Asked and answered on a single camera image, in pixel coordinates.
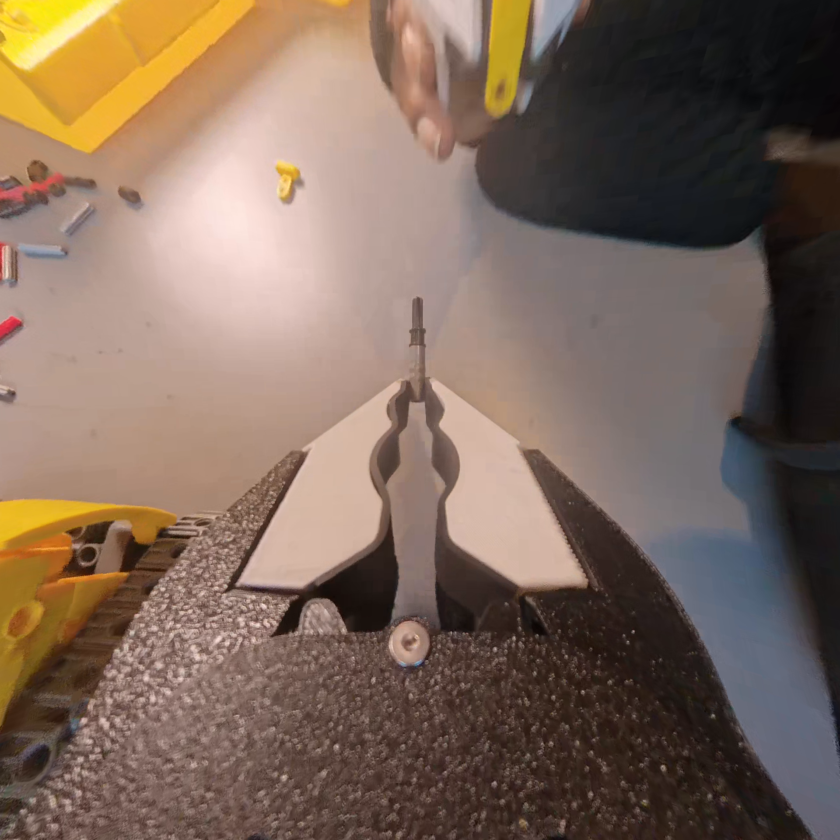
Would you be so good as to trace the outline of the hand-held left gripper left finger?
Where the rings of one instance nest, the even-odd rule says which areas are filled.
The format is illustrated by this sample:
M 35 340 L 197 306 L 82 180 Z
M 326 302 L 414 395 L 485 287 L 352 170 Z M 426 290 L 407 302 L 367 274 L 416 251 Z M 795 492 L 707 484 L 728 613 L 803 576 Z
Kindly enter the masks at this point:
M 290 597 L 277 634 L 296 632 L 317 600 L 351 632 L 392 620 L 399 573 L 386 482 L 410 402 L 410 386 L 396 381 L 304 448 L 234 577 L 238 591 Z

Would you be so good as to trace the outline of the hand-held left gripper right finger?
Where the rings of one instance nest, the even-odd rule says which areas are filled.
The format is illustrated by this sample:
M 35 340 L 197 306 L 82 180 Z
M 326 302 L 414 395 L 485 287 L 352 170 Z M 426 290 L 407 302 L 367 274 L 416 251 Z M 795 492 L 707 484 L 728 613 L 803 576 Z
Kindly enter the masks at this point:
M 438 380 L 425 382 L 424 409 L 440 630 L 475 633 L 504 605 L 589 588 L 519 441 Z

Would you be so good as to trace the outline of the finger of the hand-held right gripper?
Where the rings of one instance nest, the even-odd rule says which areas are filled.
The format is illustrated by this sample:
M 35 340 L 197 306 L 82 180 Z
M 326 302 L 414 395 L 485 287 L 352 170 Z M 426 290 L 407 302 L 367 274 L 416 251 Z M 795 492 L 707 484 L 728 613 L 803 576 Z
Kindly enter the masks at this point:
M 479 64 L 487 50 L 488 1 L 459 2 L 459 52 L 468 64 Z
M 520 64 L 520 113 L 549 71 L 560 44 L 581 9 L 580 1 L 533 1 Z

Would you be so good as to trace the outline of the yellow short beam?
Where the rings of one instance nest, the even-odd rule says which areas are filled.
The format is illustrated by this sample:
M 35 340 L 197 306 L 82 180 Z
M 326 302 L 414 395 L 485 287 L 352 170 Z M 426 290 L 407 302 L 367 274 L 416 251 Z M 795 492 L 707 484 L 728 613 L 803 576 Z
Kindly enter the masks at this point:
M 532 1 L 490 2 L 485 111 L 492 119 L 506 116 L 516 101 L 531 14 Z

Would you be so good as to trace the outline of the grey toy track belt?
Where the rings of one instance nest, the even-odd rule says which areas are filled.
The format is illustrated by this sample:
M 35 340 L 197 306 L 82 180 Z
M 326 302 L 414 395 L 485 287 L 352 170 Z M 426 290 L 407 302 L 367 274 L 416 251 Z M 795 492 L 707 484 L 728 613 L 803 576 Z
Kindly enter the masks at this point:
M 67 744 L 76 735 L 113 653 L 159 580 L 222 514 L 199 511 L 137 543 L 130 525 L 103 521 L 74 528 L 72 554 L 61 578 L 95 572 L 126 574 L 69 642 L 60 642 L 24 680 L 2 725 L 2 828 L 35 796 Z

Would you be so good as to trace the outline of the yellow plastic storage bin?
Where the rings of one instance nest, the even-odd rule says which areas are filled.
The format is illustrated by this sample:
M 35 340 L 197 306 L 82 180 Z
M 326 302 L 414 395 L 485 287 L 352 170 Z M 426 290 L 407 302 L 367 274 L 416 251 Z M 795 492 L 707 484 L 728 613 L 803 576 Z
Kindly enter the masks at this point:
M 92 152 L 255 5 L 2 2 L 2 116 Z

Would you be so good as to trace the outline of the grey desk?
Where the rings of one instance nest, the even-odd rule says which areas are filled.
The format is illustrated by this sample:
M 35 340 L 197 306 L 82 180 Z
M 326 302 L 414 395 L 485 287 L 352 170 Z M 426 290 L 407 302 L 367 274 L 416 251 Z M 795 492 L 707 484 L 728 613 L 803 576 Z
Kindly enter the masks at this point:
M 400 376 L 423 297 L 431 374 L 646 552 L 774 781 L 838 838 L 806 588 L 726 429 L 767 301 L 758 236 L 682 251 L 520 223 L 470 152 L 431 162 L 401 117 L 367 2 L 258 2 L 94 154 L 2 121 L 2 175 L 40 159 L 98 182 L 2 221 L 69 251 L 2 287 L 24 321 L 2 346 L 2 498 L 222 511 Z M 289 203 L 279 160 L 301 171 Z

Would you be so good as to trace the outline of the person's right hand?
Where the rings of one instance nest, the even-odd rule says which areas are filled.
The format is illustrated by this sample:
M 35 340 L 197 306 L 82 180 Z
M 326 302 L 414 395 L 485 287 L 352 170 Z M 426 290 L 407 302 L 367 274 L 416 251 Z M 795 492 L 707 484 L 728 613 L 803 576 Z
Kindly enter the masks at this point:
M 393 35 L 392 92 L 416 141 L 435 161 L 445 161 L 457 145 L 476 148 L 494 123 L 478 70 L 456 68 L 444 104 L 434 46 L 413 3 L 390 2 L 386 19 Z

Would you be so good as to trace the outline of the black quilted pad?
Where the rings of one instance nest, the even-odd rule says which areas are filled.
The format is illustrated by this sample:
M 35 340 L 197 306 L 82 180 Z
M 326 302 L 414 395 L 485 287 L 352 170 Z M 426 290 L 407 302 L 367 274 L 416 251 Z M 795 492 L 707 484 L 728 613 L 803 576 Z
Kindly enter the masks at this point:
M 502 212 L 542 227 L 679 248 L 737 244 L 773 202 L 760 116 L 675 82 L 603 82 L 555 67 L 479 143 Z

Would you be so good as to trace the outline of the pile of small building pieces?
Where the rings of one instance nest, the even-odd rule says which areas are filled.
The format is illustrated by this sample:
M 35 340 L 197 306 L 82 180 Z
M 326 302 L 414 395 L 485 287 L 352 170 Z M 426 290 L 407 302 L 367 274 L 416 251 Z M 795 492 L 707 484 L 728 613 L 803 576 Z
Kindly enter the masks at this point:
M 38 206 L 47 206 L 53 198 L 61 198 L 67 190 L 92 192 L 98 189 L 92 178 L 65 175 L 52 171 L 40 160 L 32 160 L 26 168 L 27 180 L 21 181 L 14 175 L 1 177 L 1 219 L 7 221 L 24 216 Z M 127 185 L 118 187 L 120 200 L 132 208 L 140 208 L 144 199 L 139 191 Z M 74 235 L 96 212 L 90 202 L 84 202 L 75 209 L 67 220 L 59 226 L 59 232 L 65 238 Z M 19 258 L 63 259 L 68 257 L 68 248 L 54 244 L 26 244 L 2 240 L 1 242 L 1 283 L 2 286 L 15 287 L 19 281 Z M 9 315 L 1 322 L 1 343 L 11 339 L 24 327 L 24 321 L 15 315 Z M 1 383 L 2 403 L 11 403 L 17 397 L 16 390 Z

